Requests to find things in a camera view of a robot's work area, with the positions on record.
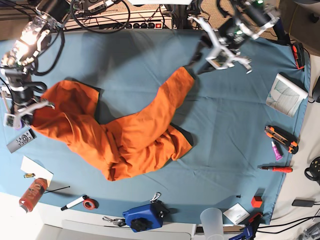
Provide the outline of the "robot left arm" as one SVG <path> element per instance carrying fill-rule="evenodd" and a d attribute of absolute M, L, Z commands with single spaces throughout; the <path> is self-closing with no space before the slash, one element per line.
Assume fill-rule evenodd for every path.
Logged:
<path fill-rule="evenodd" d="M 197 71 L 198 75 L 215 70 L 225 70 L 241 64 L 246 73 L 252 72 L 251 60 L 242 56 L 240 47 L 248 40 L 258 39 L 267 29 L 280 20 L 277 7 L 263 0 L 231 0 L 234 14 L 225 11 L 220 1 L 216 1 L 219 12 L 230 18 L 218 29 L 211 27 L 203 17 L 189 16 L 188 20 L 197 23 L 204 31 L 188 66 L 191 68 L 202 58 L 202 49 L 210 50 L 206 63 Z"/>

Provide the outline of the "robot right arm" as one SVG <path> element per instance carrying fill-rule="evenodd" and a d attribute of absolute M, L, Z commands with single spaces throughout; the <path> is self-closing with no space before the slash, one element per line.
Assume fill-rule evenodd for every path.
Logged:
<path fill-rule="evenodd" d="M 32 76 L 44 76 L 53 70 L 38 71 L 38 59 L 52 44 L 52 33 L 61 37 L 64 46 L 63 27 L 68 21 L 70 4 L 66 0 L 42 0 L 36 6 L 35 17 L 28 22 L 15 41 L 12 49 L 0 61 L 0 97 L 6 107 L 3 124 L 19 130 L 31 125 L 35 110 L 54 107 L 46 99 L 36 96 L 43 94 L 47 85 L 32 81 Z"/>

